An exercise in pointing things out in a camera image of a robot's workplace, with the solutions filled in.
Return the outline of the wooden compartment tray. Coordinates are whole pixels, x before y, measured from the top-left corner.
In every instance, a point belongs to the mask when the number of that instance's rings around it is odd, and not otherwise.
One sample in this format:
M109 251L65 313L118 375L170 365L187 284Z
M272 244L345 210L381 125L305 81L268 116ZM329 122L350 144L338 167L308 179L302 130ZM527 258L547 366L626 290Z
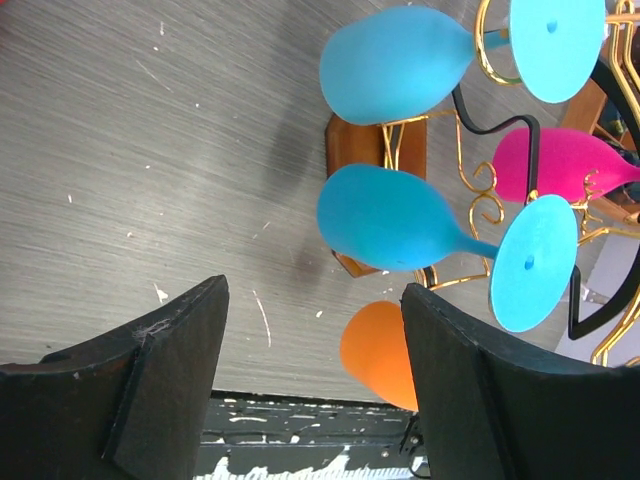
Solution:
M608 56L609 41L606 40L590 79L569 101L560 126L612 140L615 146L636 151L639 123L613 75Z

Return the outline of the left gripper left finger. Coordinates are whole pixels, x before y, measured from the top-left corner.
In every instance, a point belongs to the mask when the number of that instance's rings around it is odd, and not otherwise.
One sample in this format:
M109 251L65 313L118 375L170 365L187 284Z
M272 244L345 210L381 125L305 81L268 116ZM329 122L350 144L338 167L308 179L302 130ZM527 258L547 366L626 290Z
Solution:
M1 368L5 479L189 479L229 307L224 276L111 331Z

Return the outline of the light blue wine glass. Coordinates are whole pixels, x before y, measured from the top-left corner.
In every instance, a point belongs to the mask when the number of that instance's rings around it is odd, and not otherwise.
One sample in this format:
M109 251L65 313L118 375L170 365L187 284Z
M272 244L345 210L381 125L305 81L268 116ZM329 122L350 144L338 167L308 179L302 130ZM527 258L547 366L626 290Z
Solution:
M508 28L486 32L484 45L509 46L519 82L537 99L561 103L594 70L605 17L603 1L512 1ZM388 123L438 105L475 57L471 32L449 15L428 6L396 6L330 37L320 59L320 87L341 119Z

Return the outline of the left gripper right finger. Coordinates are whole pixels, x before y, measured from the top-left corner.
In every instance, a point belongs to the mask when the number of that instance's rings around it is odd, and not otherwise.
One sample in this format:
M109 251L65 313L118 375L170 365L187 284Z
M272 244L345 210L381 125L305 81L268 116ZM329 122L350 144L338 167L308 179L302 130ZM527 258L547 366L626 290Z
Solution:
M436 479L635 479L639 370L522 341L411 284L401 310Z

